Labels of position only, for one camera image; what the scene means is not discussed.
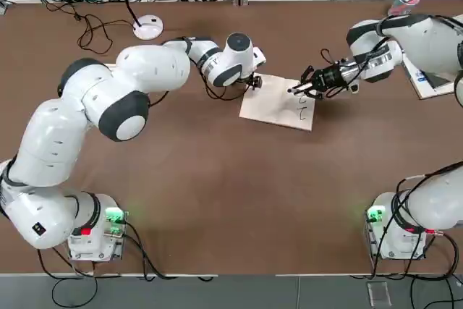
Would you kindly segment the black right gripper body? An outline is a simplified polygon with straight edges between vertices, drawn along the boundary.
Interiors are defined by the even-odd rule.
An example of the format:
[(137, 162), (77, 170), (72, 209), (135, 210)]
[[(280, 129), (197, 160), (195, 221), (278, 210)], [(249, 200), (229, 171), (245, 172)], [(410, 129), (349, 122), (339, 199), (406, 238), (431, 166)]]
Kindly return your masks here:
[(331, 88), (348, 88), (347, 81), (341, 73), (342, 66), (333, 64), (331, 66), (316, 70), (316, 90), (319, 93), (326, 93)]

